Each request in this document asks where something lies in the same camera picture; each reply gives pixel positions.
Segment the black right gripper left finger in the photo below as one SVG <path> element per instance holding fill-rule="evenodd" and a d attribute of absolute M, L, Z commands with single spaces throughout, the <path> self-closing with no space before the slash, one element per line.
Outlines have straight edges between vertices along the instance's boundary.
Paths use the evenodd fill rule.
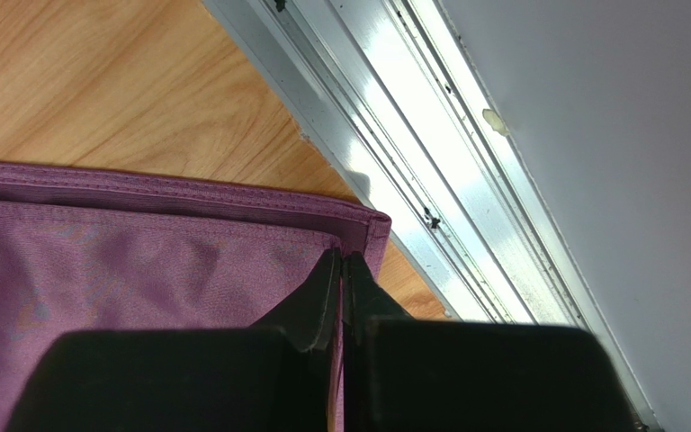
<path fill-rule="evenodd" d="M 341 253 L 246 328 L 58 337 L 9 431 L 328 431 L 337 405 Z"/>

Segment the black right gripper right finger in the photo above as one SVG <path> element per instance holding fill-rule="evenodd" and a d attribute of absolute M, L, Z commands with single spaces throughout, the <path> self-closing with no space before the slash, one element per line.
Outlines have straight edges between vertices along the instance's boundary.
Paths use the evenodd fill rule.
<path fill-rule="evenodd" d="M 348 431 L 633 431 L 612 362 L 579 328 L 414 319 L 345 260 Z"/>

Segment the purple cloth napkin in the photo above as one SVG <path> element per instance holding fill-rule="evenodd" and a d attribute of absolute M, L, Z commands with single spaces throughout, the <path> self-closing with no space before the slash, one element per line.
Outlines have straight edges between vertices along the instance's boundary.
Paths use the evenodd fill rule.
<path fill-rule="evenodd" d="M 0 163 L 0 431 L 55 338 L 245 327 L 324 251 L 381 270 L 390 218 L 250 186 Z"/>

